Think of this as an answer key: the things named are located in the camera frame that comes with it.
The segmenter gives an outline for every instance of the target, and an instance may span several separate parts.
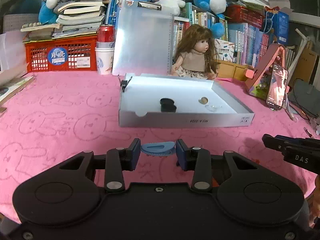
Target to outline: clipboard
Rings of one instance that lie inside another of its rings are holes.
[[[113,75],[167,75],[172,67],[174,15],[149,2],[122,0]]]

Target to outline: pink tablecloth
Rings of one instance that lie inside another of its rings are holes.
[[[240,84],[223,81],[255,117],[249,127],[209,129],[120,128],[118,126],[119,81],[95,72],[37,73],[36,80],[11,98],[0,117],[0,212],[19,221],[12,206],[15,188],[32,176],[83,151],[103,154],[127,147],[135,137],[142,143],[175,141],[200,146],[211,154],[234,150],[297,183],[305,196],[314,189],[315,174],[283,161],[281,153],[266,149],[264,133],[305,137],[299,118],[292,122],[282,111],[273,112],[261,100],[244,92]],[[124,172],[126,186],[137,182],[190,182],[193,172],[176,167],[176,156],[157,158],[140,155],[137,168]],[[96,183],[103,184],[103,172]]]

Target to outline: paper cup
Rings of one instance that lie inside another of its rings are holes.
[[[100,75],[108,75],[112,72],[113,53],[112,49],[95,48],[97,58],[97,69]]]

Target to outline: red plastic crate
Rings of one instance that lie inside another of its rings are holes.
[[[249,23],[259,29],[261,29],[263,19],[265,18],[262,14],[236,4],[228,6],[224,15],[231,18],[228,19],[228,22]]]
[[[97,70],[95,47],[97,35],[70,37],[51,41],[26,43],[26,58],[28,72],[68,71],[68,70]],[[68,52],[68,60],[62,65],[52,65],[48,61],[51,49],[63,47]],[[77,67],[78,57],[90,57],[90,67]]]

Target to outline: smartphone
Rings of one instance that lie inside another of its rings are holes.
[[[271,75],[267,105],[270,108],[280,110],[287,87],[288,71],[280,65],[274,64]]]

